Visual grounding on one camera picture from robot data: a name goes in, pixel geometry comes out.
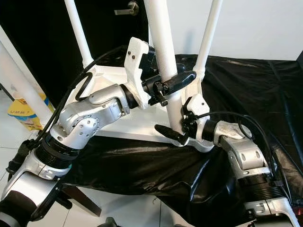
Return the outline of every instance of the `white pole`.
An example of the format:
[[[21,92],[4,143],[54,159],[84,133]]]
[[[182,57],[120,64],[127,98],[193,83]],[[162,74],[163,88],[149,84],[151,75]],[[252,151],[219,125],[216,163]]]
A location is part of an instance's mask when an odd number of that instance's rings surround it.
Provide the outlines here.
[[[204,78],[206,60],[209,54],[210,47],[212,45],[222,2],[223,0],[213,0],[212,2],[212,6],[208,15],[206,28],[203,35],[203,40],[200,47],[200,52],[196,65],[194,66],[194,71],[196,71],[197,74],[200,74],[199,76],[202,80]]]
[[[214,32],[217,26],[217,21],[220,15],[220,9],[223,0],[213,0],[212,6],[208,15],[206,28],[204,31],[199,55],[197,58],[196,65],[194,66],[194,71],[197,73],[196,79],[186,87],[185,93],[186,98],[191,97],[197,93],[202,95],[201,82],[205,75],[205,65],[207,56],[209,54],[210,47],[212,45]]]
[[[17,89],[38,116],[40,123],[46,125],[52,112],[0,42],[0,82],[2,80],[8,80]]]
[[[177,74],[175,52],[171,37],[169,13],[166,0],[144,0],[153,46],[156,51],[158,69],[162,81]],[[181,127],[181,92],[177,91],[166,97],[169,104],[167,113],[173,130],[183,133]]]
[[[65,5],[82,55],[83,67],[85,68],[93,61],[93,59],[90,55],[89,46],[84,35],[77,8],[74,0],[65,0]]]

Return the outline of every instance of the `white wall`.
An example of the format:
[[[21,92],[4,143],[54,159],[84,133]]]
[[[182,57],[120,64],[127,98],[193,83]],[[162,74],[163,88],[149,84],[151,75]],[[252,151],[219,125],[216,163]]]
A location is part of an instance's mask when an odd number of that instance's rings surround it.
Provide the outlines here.
[[[211,0],[167,0],[175,53],[198,53]],[[303,0],[224,0],[210,55],[296,60]]]

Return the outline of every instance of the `white tile floor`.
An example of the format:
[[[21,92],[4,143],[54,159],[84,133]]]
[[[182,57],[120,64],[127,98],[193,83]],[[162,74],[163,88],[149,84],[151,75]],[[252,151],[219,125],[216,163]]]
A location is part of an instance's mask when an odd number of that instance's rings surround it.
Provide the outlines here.
[[[7,115],[10,104],[11,100],[0,91],[0,193],[7,182],[5,168],[8,162],[14,157],[22,141],[35,137],[34,133]],[[80,189],[102,208],[101,217],[88,214],[76,205],[67,210],[55,203],[44,219],[31,222],[28,226],[97,227],[105,222],[106,217],[113,217],[122,227],[173,227],[174,224],[192,227],[154,196],[124,196]]]

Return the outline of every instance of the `black cloth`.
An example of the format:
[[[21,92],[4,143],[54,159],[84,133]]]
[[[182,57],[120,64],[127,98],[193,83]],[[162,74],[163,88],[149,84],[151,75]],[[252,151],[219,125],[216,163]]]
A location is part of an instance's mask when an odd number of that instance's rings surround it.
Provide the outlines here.
[[[176,55],[176,60],[190,70],[196,55]],[[302,87],[303,72],[296,61],[213,56],[208,57],[202,83],[211,111],[248,114],[262,125],[299,200]],[[226,115],[212,119],[237,121]],[[192,147],[93,137],[64,180],[111,193],[156,195],[197,227],[235,226],[247,220],[227,155],[220,148],[202,154]]]

